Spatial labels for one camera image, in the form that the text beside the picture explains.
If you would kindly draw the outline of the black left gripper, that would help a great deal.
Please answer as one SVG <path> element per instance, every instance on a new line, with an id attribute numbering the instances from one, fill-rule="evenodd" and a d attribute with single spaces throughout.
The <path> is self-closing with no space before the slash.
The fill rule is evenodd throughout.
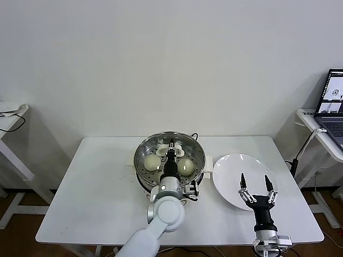
<path id="1" fill-rule="evenodd" d="M 175 162 L 175 157 L 177 156 L 176 150 L 175 150 L 175 144 L 174 139 L 171 138 L 166 156 L 168 160 L 164 164 L 163 167 L 163 177 L 176 177 L 178 178 L 178 169 L 177 169 L 177 163 Z"/>

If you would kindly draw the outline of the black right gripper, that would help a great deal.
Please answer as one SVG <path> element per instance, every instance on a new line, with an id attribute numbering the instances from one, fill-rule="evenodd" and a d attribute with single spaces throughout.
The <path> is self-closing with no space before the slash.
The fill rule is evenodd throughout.
<path id="1" fill-rule="evenodd" d="M 267 196 L 251 195 L 247 189 L 244 173 L 241 173 L 240 190 L 238 191 L 240 197 L 245 203 L 251 203 L 250 208 L 255 215 L 256 225 L 254 231 L 272 230 L 276 231 L 277 227 L 274 225 L 274 220 L 271 217 L 270 210 L 275 205 L 277 192 L 274 190 L 272 182 L 267 175 L 265 177 L 265 184 L 267 189 Z"/>

